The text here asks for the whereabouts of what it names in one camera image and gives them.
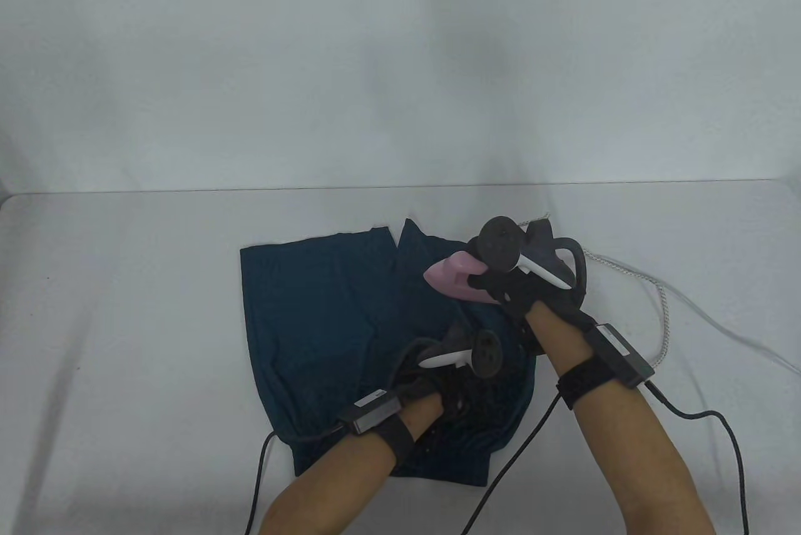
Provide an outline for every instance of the blue fabric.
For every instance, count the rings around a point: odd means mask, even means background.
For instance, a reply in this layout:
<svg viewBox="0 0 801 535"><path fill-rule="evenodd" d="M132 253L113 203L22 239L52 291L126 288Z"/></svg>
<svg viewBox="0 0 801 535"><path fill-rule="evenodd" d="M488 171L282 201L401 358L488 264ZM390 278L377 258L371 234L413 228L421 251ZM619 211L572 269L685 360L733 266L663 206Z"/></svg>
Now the blue fabric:
<svg viewBox="0 0 801 535"><path fill-rule="evenodd" d="M241 250L255 385L272 427L292 447L295 474L341 433L293 440L324 432L344 406L387 387L412 340L441 340L462 320L498 334L503 371L473 383L467 417L438 425L394 474L486 485L489 455L509 442L531 400L534 362L500 309L444 297L423 280L428 266L463 248L407 220L397 247L384 227Z"/></svg>

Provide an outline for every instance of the white cord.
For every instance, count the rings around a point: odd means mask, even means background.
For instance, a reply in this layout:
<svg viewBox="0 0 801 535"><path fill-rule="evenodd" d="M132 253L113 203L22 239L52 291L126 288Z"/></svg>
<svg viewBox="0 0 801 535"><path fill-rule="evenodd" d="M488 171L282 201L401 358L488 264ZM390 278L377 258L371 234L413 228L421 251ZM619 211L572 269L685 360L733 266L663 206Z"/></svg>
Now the white cord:
<svg viewBox="0 0 801 535"><path fill-rule="evenodd" d="M801 377L801 367L796 366L789 360L781 357L777 352L770 349L769 346L758 343L758 341L752 341L742 335L738 335L736 332L727 329L723 326L723 324L719 323L717 320L712 318L709 314L703 311L701 307L698 306L697 303L690 300L689 297L684 295L683 292L679 291L676 287L672 286L670 283L662 280L661 278L654 277L653 275L648 274L647 272L642 272L633 266L629 266L629 264L623 263L619 260L615 260L614 258L610 258L608 255L597 255L593 254L587 250L584 250L584 255L590 258L590 260L594 260L598 263L603 264L604 266L609 266L619 272L623 272L623 274L627 274L630 277L637 277L642 278L643 280L652 283L653 286L657 288L659 292L659 302L661 303L661 311L663 312L663 333L661 333L661 349L659 350L659 354L657 355L656 359L651 363L651 366L657 367L658 364L664 360L667 355L668 349L670 348L670 320L668 317L668 307L667 307L667 295L665 290L667 289L673 295L679 298L679 300L683 301L684 303L689 306L699 317L703 318L710 324L710 326L717 329L723 335L726 335L730 340L736 341L737 343L748 347L750 350L757 352L759 355L767 358L767 360L772 361L777 366L783 367L783 369L789 370L790 372L795 373L799 377Z"/></svg>
<svg viewBox="0 0 801 535"><path fill-rule="evenodd" d="M659 353L650 361L650 365L655 369L655 367L661 364L661 361L664 360L670 349L670 309L667 306L667 293L665 292L663 283L658 278L639 272L631 266L624 267L623 264L618 263L617 260L612 260L612 258L605 257L604 255L595 255L584 249L584 256L590 260L602 263L604 266L609 266L613 270L623 272L623 274L629 275L629 277L646 280L656 287L656 291L659 294L659 305L661 306L661 345L659 346Z"/></svg>

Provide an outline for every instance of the pink iron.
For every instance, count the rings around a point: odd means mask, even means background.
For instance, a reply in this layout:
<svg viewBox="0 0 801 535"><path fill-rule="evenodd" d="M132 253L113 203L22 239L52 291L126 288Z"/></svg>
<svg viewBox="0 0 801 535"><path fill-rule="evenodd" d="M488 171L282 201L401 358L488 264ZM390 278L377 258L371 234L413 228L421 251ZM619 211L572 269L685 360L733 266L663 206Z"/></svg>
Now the pink iron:
<svg viewBox="0 0 801 535"><path fill-rule="evenodd" d="M472 274L484 274L488 267L484 262L476 260L468 252L456 252L426 270L423 278L436 291L448 297L464 301L478 301L481 303L497 303L483 289L474 289L467 283L467 277Z"/></svg>

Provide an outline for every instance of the sensor label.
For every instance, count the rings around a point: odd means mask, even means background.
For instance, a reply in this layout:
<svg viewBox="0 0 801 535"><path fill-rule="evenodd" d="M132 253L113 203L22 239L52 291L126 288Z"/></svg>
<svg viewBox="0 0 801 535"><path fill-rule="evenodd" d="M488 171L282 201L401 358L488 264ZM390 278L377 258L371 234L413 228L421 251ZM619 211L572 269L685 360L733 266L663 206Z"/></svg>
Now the sensor label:
<svg viewBox="0 0 801 535"><path fill-rule="evenodd" d="M384 395L384 393L386 393L386 391L384 391L384 389L375 389L375 391L374 391L374 392L370 393L369 395L365 395L365 396L364 396L363 398L361 398L359 401L355 401L355 402L353 402L353 405L354 405L354 406L356 406L356 407L363 407L363 406L366 406L366 405L367 405L367 404L369 404L371 401L373 401L373 400L377 400L379 397L381 397L382 395Z"/></svg>

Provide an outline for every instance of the black cable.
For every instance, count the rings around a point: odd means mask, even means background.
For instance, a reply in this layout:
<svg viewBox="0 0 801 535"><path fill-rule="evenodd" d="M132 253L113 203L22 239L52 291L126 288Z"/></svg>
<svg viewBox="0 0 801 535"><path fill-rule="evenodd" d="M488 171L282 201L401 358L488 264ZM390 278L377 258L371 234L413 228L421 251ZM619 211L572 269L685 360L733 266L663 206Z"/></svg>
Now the black cable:
<svg viewBox="0 0 801 535"><path fill-rule="evenodd" d="M748 509L746 507L746 472L743 467L743 455L740 453L740 446L737 443L735 432L732 431L732 427L729 426L726 417L715 410L704 410L703 412L695 412L693 414L682 412L667 400L664 393L659 390L659 387L651 383L649 380L646 381L646 387L651 393L653 393L653 396L656 397L656 399L658 399L665 407L667 407L667 409L670 410L670 412L677 415L679 418L684 418L685 420L698 420L699 418L715 417L720 420L721 424L723 424L723 428L726 429L727 433L729 433L729 439L732 440L732 447L735 449L735 457L737 458L737 474L740 481L740 512L743 514L743 533L744 535L748 535L750 531L748 530Z"/></svg>
<svg viewBox="0 0 801 535"><path fill-rule="evenodd" d="M335 432L341 431L344 429L344 424L337 424L337 426L331 427L328 431L321 432L319 435L312 435L311 437L289 437L288 441L292 441L293 443L312 443L313 441L321 441L328 437L329 435L333 435ZM271 431L267 438L264 440L263 446L261 446L261 453L258 455L258 470L255 473L255 486L253 487L253 501L251 502L251 513L248 517L248 526L245 527L245 535L250 535L250 529L253 526L253 519L255 518L255 507L258 503L258 490L261 489L261 472L264 468L264 456L267 454L267 446L270 443L270 440L275 437L275 431Z"/></svg>
<svg viewBox="0 0 801 535"><path fill-rule="evenodd" d="M258 470L255 473L255 487L253 487L253 501L251 503L251 514L248 517L248 526L245 527L245 535L250 535L250 529L253 526L253 519L255 518L255 505L258 502L258 489L261 487L261 470L264 468L264 455L267 453L267 446L270 440L275 437L275 431L270 432L264 440L264 445L261 446L261 454L258 456Z"/></svg>
<svg viewBox="0 0 801 535"><path fill-rule="evenodd" d="M557 393L556 397L553 398L553 401L550 404L550 406L548 406L546 413L543 414L543 418L540 418L540 421L537 423L537 426L534 427L534 430L531 432L529 437L527 437L526 440L523 441L523 444L521 444L521 446L518 447L518 451L515 452L514 456L512 456L512 458L504 465L504 467L501 469L501 472L498 472L497 477L495 477L492 480L492 483L490 484L489 487L487 487L487 490L484 493L484 497L481 498L481 501L478 503L478 506L476 506L476 509L473 510L472 516L470 517L470 520L467 521L467 524L464 526L461 535L467 535L467 532L472 528L472 524L475 523L476 519L478 518L478 515L481 513L481 510L484 509L484 504L486 504L487 500L489 500L489 496L492 495L492 492L495 490L495 487L497 487L497 484L503 478L503 475L505 475L509 471L510 467L512 467L512 464L514 464L514 461L517 460L518 457L520 457L521 453L523 453L524 450L526 450L526 447L528 447L532 439L537 437L537 433L540 432L540 429L543 428L543 425L546 423L546 420L548 420L548 417L550 417L551 413L553 412L553 409L556 407L556 404L559 402L560 399L561 395Z"/></svg>

